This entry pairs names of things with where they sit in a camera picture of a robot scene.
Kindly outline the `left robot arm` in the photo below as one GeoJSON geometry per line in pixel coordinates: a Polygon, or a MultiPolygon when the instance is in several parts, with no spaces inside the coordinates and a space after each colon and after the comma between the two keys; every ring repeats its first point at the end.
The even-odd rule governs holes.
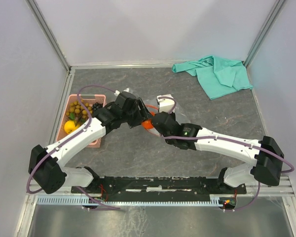
{"type": "Polygon", "coordinates": [[[61,187],[80,186],[93,193],[99,188],[99,180],[89,168],[68,168],[66,164],[91,142],[101,139],[123,123],[130,128],[152,118],[141,98],[123,91],[114,102],[97,107],[91,118],[81,127],[58,142],[47,147],[32,148],[29,174],[46,194],[61,187]]]}

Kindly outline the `clear zip top bag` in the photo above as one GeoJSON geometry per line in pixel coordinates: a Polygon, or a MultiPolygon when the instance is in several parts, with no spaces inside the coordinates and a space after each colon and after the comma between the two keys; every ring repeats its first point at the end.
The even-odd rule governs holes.
{"type": "Polygon", "coordinates": [[[178,123],[187,123],[190,122],[186,116],[183,108],[174,101],[174,98],[168,95],[157,96],[155,99],[146,99],[144,100],[145,106],[148,108],[148,111],[154,116],[159,112],[173,113],[175,119],[178,123]]]}

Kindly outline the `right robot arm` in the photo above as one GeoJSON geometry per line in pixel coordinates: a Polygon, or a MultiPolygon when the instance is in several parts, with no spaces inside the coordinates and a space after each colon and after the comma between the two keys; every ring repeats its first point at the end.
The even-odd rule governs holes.
{"type": "Polygon", "coordinates": [[[181,150],[213,152],[242,161],[237,167],[221,171],[216,183],[222,193],[253,180],[268,186],[279,185],[284,154],[272,137],[264,136],[257,140],[219,134],[196,124],[180,124],[174,114],[166,112],[156,114],[151,123],[169,145],[181,150]]]}

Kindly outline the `orange toy fruit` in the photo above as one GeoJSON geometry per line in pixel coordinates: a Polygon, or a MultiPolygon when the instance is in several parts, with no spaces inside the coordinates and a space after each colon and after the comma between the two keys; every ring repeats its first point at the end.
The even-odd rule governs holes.
{"type": "Polygon", "coordinates": [[[151,130],[151,129],[153,129],[154,127],[153,127],[151,121],[152,121],[152,118],[149,118],[149,119],[143,121],[143,122],[141,123],[142,127],[143,127],[145,130],[151,130]]]}

